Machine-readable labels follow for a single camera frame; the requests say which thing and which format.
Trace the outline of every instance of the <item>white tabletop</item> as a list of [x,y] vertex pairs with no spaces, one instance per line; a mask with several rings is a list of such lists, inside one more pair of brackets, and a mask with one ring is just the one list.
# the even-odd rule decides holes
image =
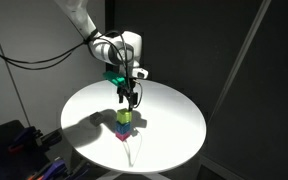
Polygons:
[[[143,98],[134,109],[132,136],[125,142],[115,137],[119,104],[117,87],[109,81],[91,84],[75,93],[65,104],[61,126],[65,137],[82,156],[104,168],[133,174],[173,169],[192,158],[201,148],[205,120],[196,105],[182,93],[159,83],[140,80]],[[89,116],[104,115],[95,127]]]

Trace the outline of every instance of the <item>colorful block stack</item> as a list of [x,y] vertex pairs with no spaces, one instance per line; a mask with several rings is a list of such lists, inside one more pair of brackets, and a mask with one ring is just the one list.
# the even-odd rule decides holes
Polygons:
[[121,141],[127,139],[131,134],[132,112],[127,109],[117,111],[115,135]]

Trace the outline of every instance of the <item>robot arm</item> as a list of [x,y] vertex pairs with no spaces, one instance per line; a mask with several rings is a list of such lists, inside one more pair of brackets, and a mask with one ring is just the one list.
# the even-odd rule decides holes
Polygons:
[[[120,36],[110,38],[103,36],[98,32],[86,10],[88,0],[55,0],[55,2],[61,7],[84,39],[101,38],[91,41],[88,44],[91,54],[96,59],[102,60],[106,63],[115,66],[119,65],[120,73],[125,76],[126,72],[123,65],[123,60],[125,60],[125,51],[123,41]],[[142,50],[141,36],[129,31],[125,31],[122,36],[127,49],[127,71],[129,78],[146,79],[148,72],[139,67]]]

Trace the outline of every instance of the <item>dark background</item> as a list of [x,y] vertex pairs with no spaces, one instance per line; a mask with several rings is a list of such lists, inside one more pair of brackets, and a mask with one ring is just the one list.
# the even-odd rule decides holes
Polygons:
[[[262,1],[109,0],[107,28],[143,37],[149,79],[208,122]],[[245,179],[288,179],[288,1],[272,1],[200,154]]]

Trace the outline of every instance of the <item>gray wall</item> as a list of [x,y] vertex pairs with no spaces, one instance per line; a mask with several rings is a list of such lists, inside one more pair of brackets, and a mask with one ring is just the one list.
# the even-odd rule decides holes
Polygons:
[[[105,2],[92,0],[88,11],[101,32],[105,30]],[[58,55],[82,41],[68,18],[49,0],[0,0],[0,43],[6,56],[35,61]],[[105,64],[95,60],[85,46],[63,63],[47,70],[27,71],[0,59],[0,124],[19,119],[49,133],[60,127],[68,98],[99,80]]]
[[[116,29],[144,37],[150,78],[208,120],[261,1],[115,4]],[[272,1],[200,153],[245,179],[288,179],[288,1]]]

